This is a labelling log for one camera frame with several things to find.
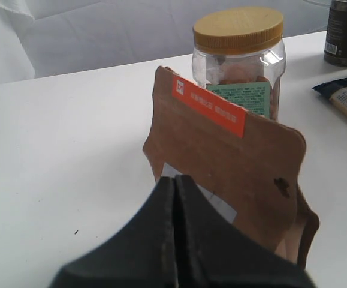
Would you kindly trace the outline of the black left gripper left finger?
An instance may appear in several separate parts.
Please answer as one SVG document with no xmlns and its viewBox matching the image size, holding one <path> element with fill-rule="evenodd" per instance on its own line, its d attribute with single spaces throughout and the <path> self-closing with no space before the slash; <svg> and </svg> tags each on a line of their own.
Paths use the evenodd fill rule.
<svg viewBox="0 0 347 288">
<path fill-rule="evenodd" d="M 177 287 L 173 178 L 163 177 L 107 242 L 59 270 L 51 287 Z"/>
</svg>

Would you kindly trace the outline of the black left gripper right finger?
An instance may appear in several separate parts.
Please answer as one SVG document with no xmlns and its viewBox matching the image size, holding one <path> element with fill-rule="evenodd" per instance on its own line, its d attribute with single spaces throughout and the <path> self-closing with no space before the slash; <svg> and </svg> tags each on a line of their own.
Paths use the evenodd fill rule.
<svg viewBox="0 0 347 288">
<path fill-rule="evenodd" d="M 297 265 L 255 243 L 177 175 L 174 237 L 179 287 L 313 287 Z"/>
</svg>

